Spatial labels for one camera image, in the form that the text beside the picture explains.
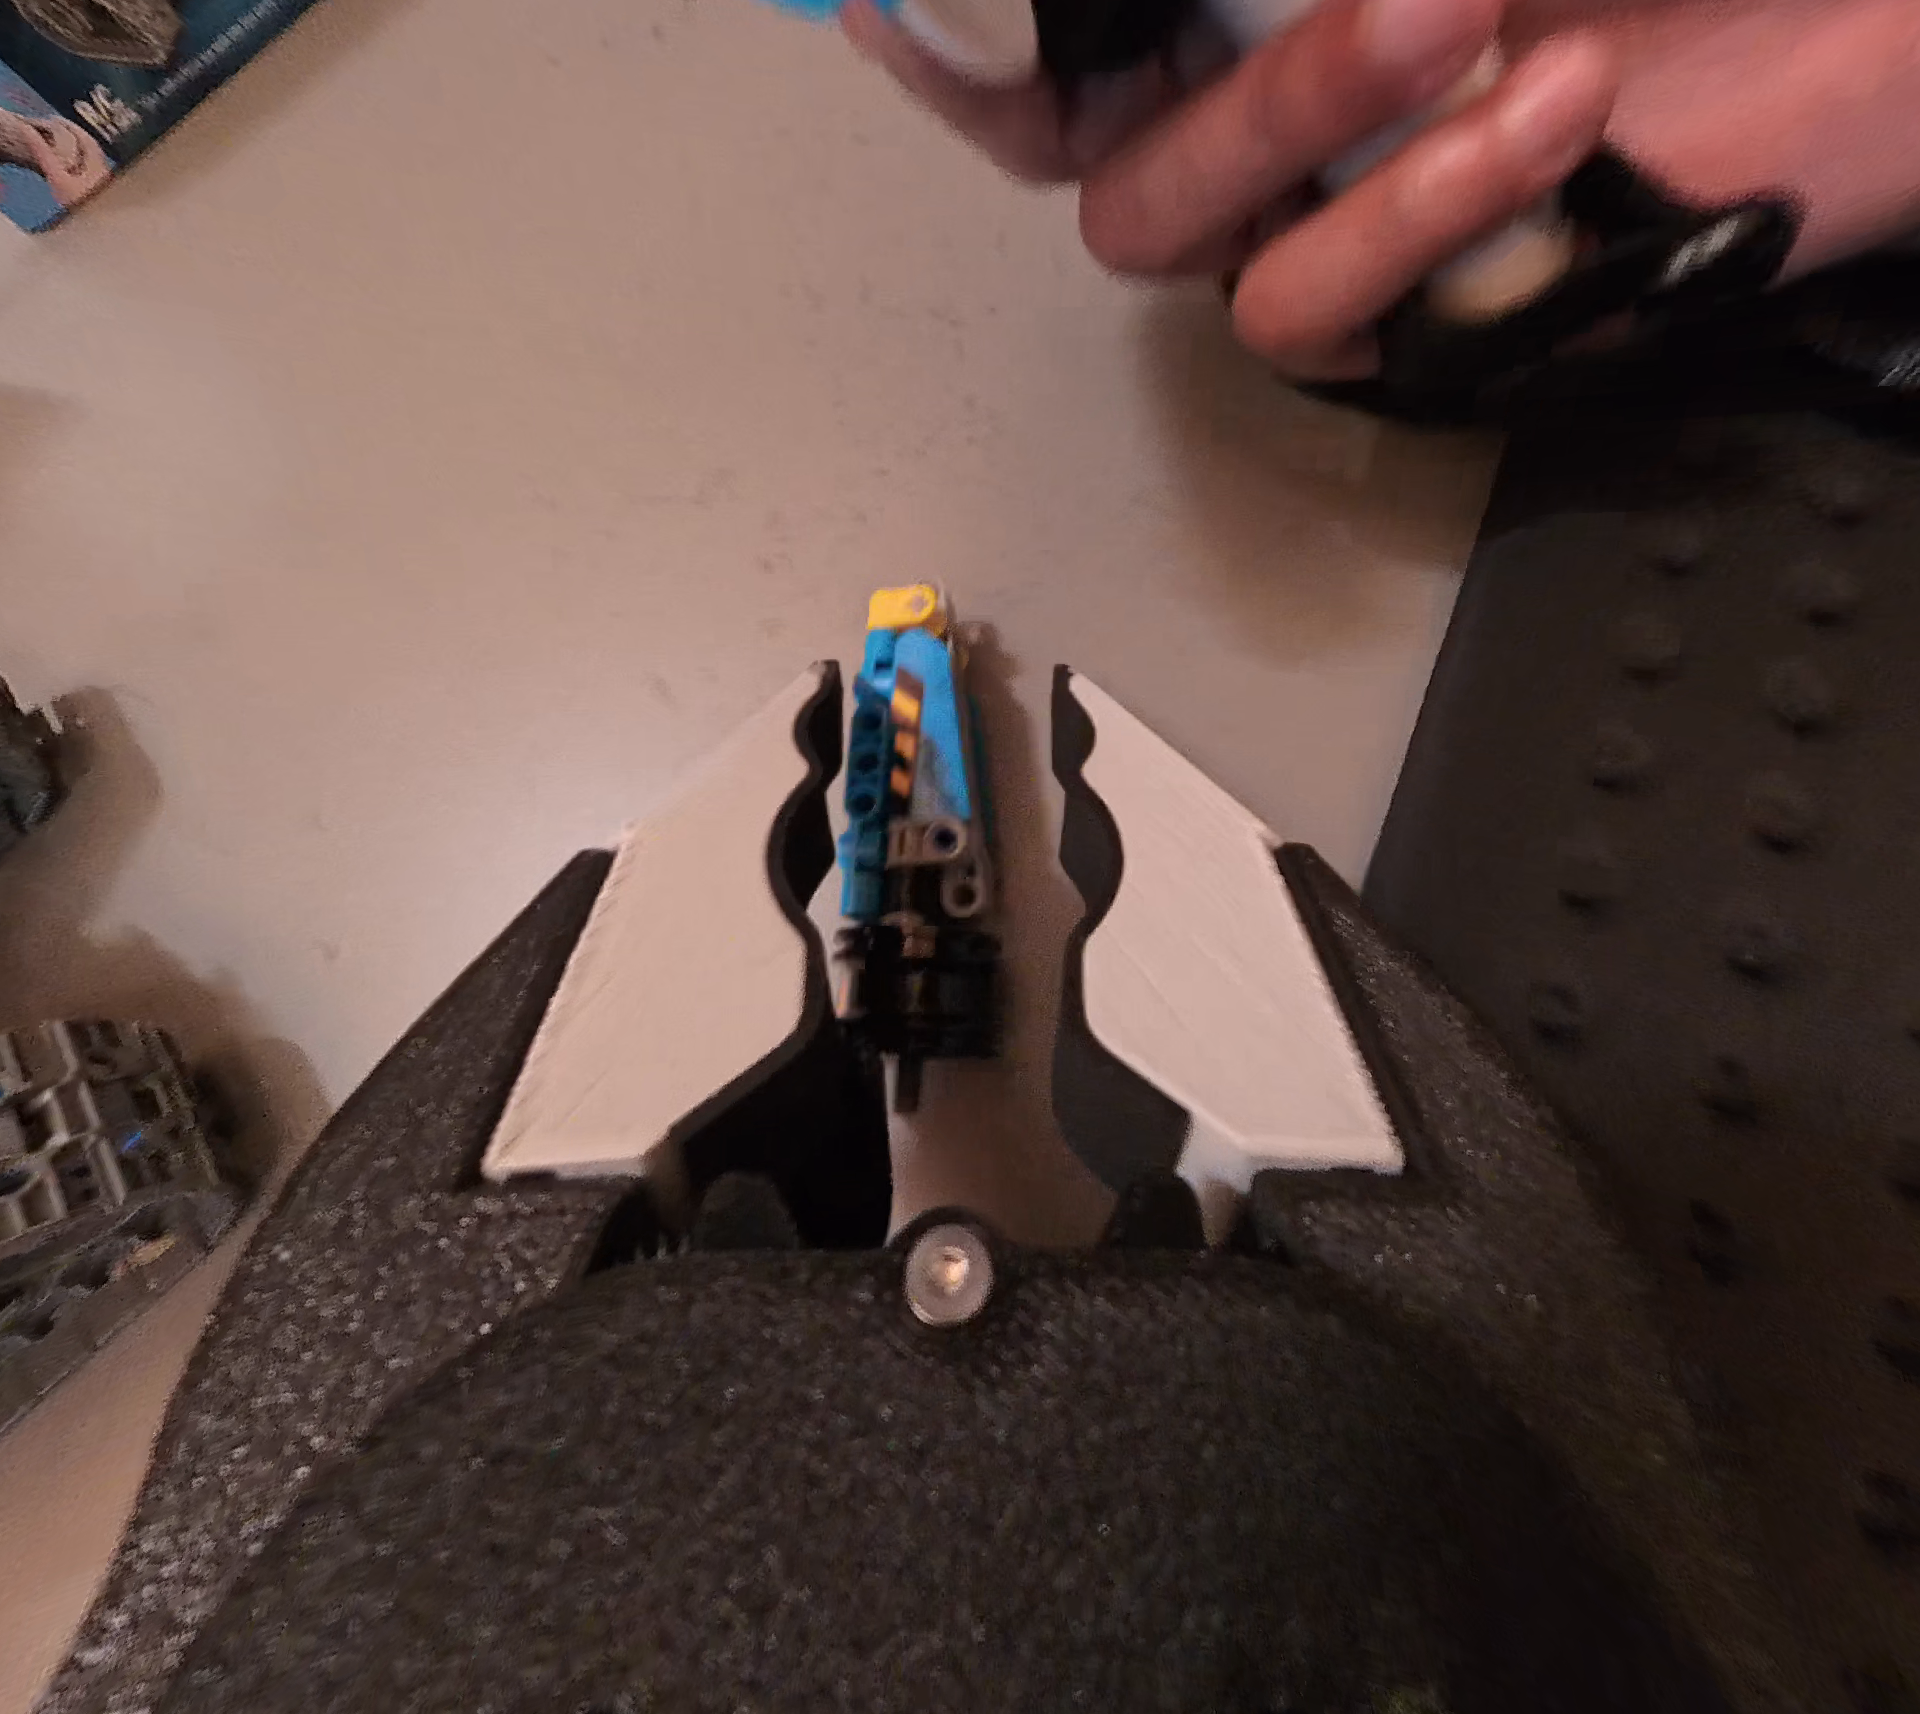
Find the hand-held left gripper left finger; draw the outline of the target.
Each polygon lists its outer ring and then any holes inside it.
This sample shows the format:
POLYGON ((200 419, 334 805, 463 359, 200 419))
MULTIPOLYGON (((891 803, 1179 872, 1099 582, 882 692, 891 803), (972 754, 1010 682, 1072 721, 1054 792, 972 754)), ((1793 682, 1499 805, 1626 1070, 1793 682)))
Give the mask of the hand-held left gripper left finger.
POLYGON ((490 1181, 638 1178, 829 1014, 845 677, 791 680, 619 841, 482 1152, 490 1181))

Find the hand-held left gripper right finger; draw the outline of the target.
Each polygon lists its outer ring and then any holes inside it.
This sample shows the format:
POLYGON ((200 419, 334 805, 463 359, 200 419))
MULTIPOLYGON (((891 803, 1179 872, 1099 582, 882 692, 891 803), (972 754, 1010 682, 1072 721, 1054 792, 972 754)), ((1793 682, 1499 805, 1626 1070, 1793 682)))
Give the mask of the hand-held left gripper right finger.
POLYGON ((1318 854, 1064 663, 1050 763, 1079 900, 1050 1071, 1069 1150, 1114 1194, 1171 1175, 1204 1214, 1239 1211, 1265 1173, 1403 1175, 1408 1131, 1312 897, 1318 854))

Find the blue grey brick assembly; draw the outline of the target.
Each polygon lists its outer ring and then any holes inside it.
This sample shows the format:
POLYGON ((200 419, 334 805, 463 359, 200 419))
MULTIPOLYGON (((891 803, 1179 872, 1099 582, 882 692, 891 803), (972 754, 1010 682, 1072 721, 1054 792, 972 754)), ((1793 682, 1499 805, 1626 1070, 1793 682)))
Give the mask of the blue grey brick assembly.
POLYGON ((996 826, 969 639, 933 579, 868 601, 836 839, 834 1006, 893 1108, 1003 1047, 996 826))

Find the white desk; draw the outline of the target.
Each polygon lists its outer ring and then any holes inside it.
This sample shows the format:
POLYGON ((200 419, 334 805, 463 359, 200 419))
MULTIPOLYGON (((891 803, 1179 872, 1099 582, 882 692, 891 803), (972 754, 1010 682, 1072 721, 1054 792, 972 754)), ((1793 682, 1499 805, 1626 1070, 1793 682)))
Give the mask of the white desk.
POLYGON ((5 1023, 160 1023, 270 1168, 578 850, 878 583, 996 632, 1012 1062, 907 1214, 1080 1243, 1050 672, 1368 861, 1496 466, 1110 279, 834 32, 745 0, 324 0, 5 227, 5 677, 87 732, 5 861, 5 1023))

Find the blue tracked toy robot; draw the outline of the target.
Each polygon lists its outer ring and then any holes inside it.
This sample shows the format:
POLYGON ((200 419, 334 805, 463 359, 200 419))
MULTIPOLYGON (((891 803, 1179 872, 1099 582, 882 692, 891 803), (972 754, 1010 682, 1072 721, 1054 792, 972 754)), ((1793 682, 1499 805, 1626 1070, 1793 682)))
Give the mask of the blue tracked toy robot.
POLYGON ((250 1202, 221 1085, 92 934, 160 812, 121 702, 2 686, 2 1426, 143 1317, 250 1202))

